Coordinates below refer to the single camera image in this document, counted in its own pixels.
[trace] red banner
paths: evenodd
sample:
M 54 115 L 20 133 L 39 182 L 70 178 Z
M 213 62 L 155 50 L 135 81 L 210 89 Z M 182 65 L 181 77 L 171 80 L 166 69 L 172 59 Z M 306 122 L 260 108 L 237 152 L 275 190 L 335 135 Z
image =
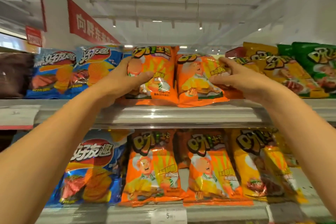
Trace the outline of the red banner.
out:
M 27 43 L 42 47 L 42 35 L 39 29 L 26 26 Z
M 70 33 L 93 44 L 120 44 L 74 1 L 68 0 Z

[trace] price tag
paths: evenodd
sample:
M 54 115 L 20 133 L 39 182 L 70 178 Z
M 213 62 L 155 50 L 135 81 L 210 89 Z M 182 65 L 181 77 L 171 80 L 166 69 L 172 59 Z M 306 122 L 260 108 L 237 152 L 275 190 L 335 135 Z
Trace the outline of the price tag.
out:
M 151 224 L 187 224 L 187 210 L 185 208 L 159 208 L 152 213 Z
M 270 223 L 304 222 L 304 214 L 298 204 L 286 202 L 266 206 Z
M 0 107 L 0 130 L 27 130 L 34 126 L 40 105 L 12 105 Z

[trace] white ceiling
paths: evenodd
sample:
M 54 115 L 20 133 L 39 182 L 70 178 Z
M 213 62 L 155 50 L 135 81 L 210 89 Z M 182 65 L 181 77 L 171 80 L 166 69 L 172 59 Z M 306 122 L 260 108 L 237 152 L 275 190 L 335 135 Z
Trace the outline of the white ceiling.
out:
M 28 13 L 0 2 L 0 26 L 42 28 L 38 0 L 28 1 L 7 0 Z M 87 0 L 83 8 L 122 44 L 178 44 L 204 52 L 216 47 L 222 53 L 244 40 L 276 44 L 282 39 L 284 0 Z

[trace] left hand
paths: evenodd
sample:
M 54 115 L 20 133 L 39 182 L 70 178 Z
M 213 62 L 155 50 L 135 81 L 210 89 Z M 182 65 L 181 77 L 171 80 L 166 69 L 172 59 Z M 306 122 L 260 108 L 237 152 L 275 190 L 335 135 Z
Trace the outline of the left hand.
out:
M 131 58 L 123 59 L 107 76 L 89 88 L 95 94 L 99 94 L 102 107 L 110 106 L 115 99 L 129 93 L 134 88 L 139 88 L 153 77 L 152 71 L 142 72 L 136 77 L 128 76 L 127 66 Z

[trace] store shelf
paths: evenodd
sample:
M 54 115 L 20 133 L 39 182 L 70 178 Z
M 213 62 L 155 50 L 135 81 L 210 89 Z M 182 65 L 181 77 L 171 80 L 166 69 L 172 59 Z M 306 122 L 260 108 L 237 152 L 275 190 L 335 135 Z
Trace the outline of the store shelf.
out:
M 34 124 L 45 121 L 67 100 L 0 100 L 0 108 L 40 105 Z M 321 117 L 336 123 L 336 99 L 305 100 Z M 266 110 L 248 100 L 231 100 L 204 107 L 113 105 L 102 110 L 92 128 L 223 128 L 268 127 L 272 122 Z
M 299 168 L 292 169 L 294 178 L 304 195 L 308 198 L 308 204 L 300 205 L 300 210 L 304 218 L 315 221 L 330 221 L 331 214 L 323 206 L 321 200 L 313 189 L 309 180 Z M 188 171 L 180 170 L 182 188 L 187 187 Z M 278 204 L 271 204 L 270 209 L 275 215 Z M 126 208 L 120 206 L 107 205 L 81 205 L 79 207 L 51 208 L 44 209 L 37 224 L 91 224 L 91 223 L 150 223 L 153 211 L 159 208 L 184 208 L 182 202 L 163 205 L 146 205 L 137 208 Z M 187 211 L 188 223 L 198 222 L 232 222 L 235 223 L 259 223 L 268 224 L 269 215 L 267 203 L 256 201 L 254 206 L 201 206 L 195 205 L 185 208 Z M 294 215 L 287 213 L 283 215 L 293 216 L 292 222 L 299 221 L 294 219 Z M 281 223 L 282 219 L 275 219 L 276 223 Z

